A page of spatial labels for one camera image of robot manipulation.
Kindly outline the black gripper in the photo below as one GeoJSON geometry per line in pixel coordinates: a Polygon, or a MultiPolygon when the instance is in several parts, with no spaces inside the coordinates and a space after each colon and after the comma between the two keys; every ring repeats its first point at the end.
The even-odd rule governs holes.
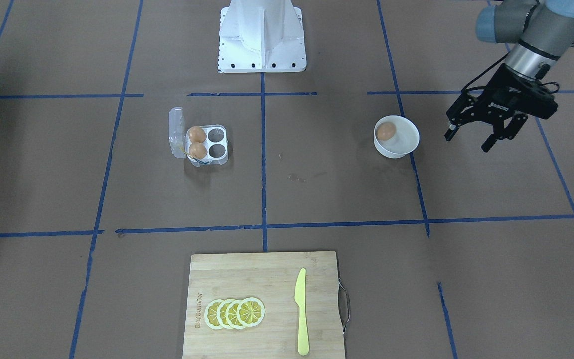
{"type": "Polygon", "coordinates": [[[485,86],[462,89],[446,112],[449,127],[444,138],[451,141],[462,126],[480,121],[488,112],[508,116],[515,114],[508,125],[501,118],[484,121],[491,125],[492,134],[481,149],[489,152],[498,140],[514,139],[528,120],[528,115],[546,120],[556,113],[558,103],[555,92],[547,86],[540,79],[521,75],[506,64],[501,64],[485,86]]]}

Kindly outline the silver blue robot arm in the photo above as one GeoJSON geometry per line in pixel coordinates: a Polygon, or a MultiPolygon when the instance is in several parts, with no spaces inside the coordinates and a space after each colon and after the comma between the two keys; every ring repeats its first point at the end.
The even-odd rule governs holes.
{"type": "Polygon", "coordinates": [[[484,86],[474,80],[449,107],[445,139],[469,123],[492,128],[481,145],[489,152],[500,140],[512,140],[530,116],[543,120],[558,110],[556,82],[544,77],[569,48],[574,48],[574,0],[504,0],[482,10],[476,21],[480,41],[512,48],[492,64],[494,75],[484,86]]]}

